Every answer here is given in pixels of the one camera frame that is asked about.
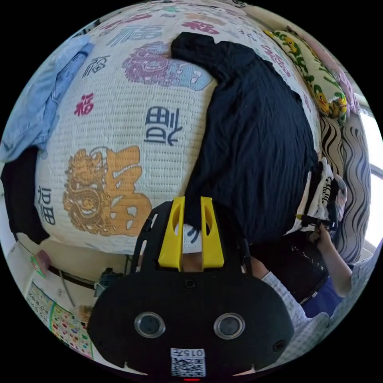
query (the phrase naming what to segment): qr code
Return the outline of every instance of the qr code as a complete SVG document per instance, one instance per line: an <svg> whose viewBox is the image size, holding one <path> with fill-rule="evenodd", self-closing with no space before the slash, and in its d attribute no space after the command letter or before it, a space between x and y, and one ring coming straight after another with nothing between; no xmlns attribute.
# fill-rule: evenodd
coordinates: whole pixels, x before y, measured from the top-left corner
<svg viewBox="0 0 383 383"><path fill-rule="evenodd" d="M205 352L202 349L171 349L172 376L206 376Z"/></svg>

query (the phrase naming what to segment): pillow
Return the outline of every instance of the pillow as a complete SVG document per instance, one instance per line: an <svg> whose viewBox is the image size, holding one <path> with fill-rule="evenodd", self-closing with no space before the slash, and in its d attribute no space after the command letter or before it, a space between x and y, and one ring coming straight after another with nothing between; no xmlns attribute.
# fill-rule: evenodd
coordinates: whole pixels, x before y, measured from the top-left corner
<svg viewBox="0 0 383 383"><path fill-rule="evenodd" d="M371 203L371 169L367 140L359 115L350 114L347 124L341 128L341 136L347 202L336 248L342 258L350 263L360 257Z"/></svg>
<svg viewBox="0 0 383 383"><path fill-rule="evenodd" d="M319 111L344 125L347 101L343 89L327 70L311 47L300 38L285 31L263 30L292 59L307 84Z"/></svg>
<svg viewBox="0 0 383 383"><path fill-rule="evenodd" d="M342 137L340 126L331 118L320 116L322 156L327 158L333 174L343 178Z"/></svg>
<svg viewBox="0 0 383 383"><path fill-rule="evenodd" d="M347 116L350 115L350 110L354 113L360 112L360 105L355 96L355 93L352 89L352 85L350 84L349 79L346 74L343 72L342 68L336 63L336 61L331 57L331 55L324 49L322 44L315 40L311 35L306 33L305 31L296 33L289 26L286 26L287 32L294 34L295 36L300 37L304 40L309 46L315 51L321 62L326 66L326 68L331 72L334 76L335 80L339 83L341 88L343 89L343 93L346 96L347 100Z"/></svg>

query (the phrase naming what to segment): yellow bracket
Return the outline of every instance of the yellow bracket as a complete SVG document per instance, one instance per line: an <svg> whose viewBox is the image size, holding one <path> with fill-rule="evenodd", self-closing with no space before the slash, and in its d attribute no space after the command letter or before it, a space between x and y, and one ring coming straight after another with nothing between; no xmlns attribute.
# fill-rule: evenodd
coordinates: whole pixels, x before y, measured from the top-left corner
<svg viewBox="0 0 383 383"><path fill-rule="evenodd" d="M176 197L173 200L168 225L162 242L158 263L161 267L182 268L182 244L184 233L185 197Z"/></svg>
<svg viewBox="0 0 383 383"><path fill-rule="evenodd" d="M215 219L213 200L208 197L201 197L201 218L202 218L202 271L206 268L222 267L223 258L221 240L217 221ZM206 232L206 225L209 227L209 234Z"/></svg>

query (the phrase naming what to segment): black background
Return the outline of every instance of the black background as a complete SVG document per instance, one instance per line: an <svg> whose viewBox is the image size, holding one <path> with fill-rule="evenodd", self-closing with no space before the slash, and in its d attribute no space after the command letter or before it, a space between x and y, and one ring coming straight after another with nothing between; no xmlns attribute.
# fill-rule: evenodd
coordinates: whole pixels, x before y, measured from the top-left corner
<svg viewBox="0 0 383 383"><path fill-rule="evenodd" d="M133 2L49 2L46 5L7 2L2 9L2 121L8 116L29 78L65 39L79 29L113 10ZM299 25L323 43L347 68L364 93L380 124L381 42L378 9L360 2L352 6L344 2L257 2ZM120 380L109 371L89 361L58 341L46 330L22 298L4 260L2 262L2 375L11 379L102 379ZM361 298L338 328L319 346L290 362L260 381L291 379L329 381L365 379L381 366L381 284L378 260Z"/></svg>

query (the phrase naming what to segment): white quilt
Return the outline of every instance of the white quilt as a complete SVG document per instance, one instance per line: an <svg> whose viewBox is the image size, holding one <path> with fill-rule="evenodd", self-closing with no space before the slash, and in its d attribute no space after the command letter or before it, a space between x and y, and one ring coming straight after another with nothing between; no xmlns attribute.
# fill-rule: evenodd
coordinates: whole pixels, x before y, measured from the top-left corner
<svg viewBox="0 0 383 383"><path fill-rule="evenodd" d="M131 6L89 32L95 47L38 156L36 207L53 239L131 254L151 209L184 195L217 82L171 58L182 31L247 45L271 61L301 95L320 157L318 114L301 76L242 10L214 0ZM201 236L185 225L184 252L198 251Z"/></svg>

